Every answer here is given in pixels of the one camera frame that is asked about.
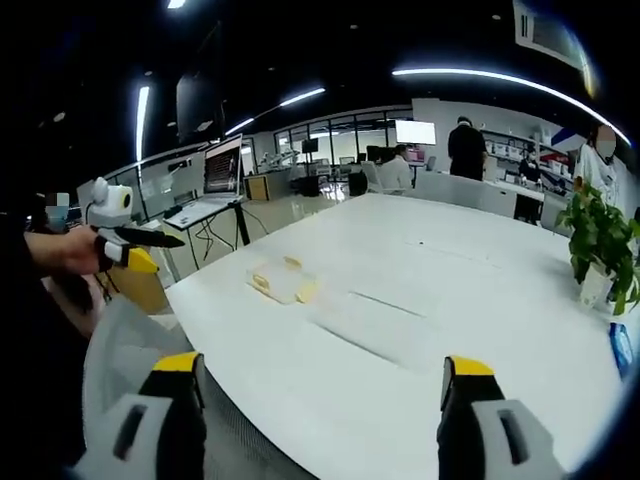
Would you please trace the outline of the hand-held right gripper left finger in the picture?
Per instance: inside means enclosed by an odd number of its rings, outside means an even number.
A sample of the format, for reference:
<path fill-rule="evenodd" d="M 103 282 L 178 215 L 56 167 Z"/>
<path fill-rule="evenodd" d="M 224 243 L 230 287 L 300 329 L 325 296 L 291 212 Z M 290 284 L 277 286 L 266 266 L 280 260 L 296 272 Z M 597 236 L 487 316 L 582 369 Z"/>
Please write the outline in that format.
<path fill-rule="evenodd" d="M 100 420 L 98 436 L 72 467 L 74 479 L 202 479 L 206 423 L 198 373 L 203 355 L 166 356 L 136 394 Z"/>

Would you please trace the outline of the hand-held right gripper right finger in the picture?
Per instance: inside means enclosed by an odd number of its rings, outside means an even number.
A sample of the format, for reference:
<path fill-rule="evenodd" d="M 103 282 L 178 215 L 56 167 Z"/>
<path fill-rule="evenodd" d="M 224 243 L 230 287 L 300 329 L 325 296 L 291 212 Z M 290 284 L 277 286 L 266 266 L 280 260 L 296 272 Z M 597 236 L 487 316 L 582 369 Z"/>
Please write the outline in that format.
<path fill-rule="evenodd" d="M 440 424 L 441 479 L 564 479 L 544 425 L 504 396 L 494 371 L 461 356 L 444 359 Z"/>

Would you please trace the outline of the person's left hand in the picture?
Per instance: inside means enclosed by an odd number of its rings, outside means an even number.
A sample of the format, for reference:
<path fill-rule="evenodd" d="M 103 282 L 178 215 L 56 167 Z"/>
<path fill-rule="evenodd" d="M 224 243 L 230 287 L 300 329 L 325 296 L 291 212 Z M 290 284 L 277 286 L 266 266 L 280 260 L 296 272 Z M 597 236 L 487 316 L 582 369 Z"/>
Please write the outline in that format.
<path fill-rule="evenodd" d="M 89 226 L 64 234 L 26 232 L 24 239 L 35 265 L 45 274 L 93 275 L 100 271 L 98 235 Z"/>

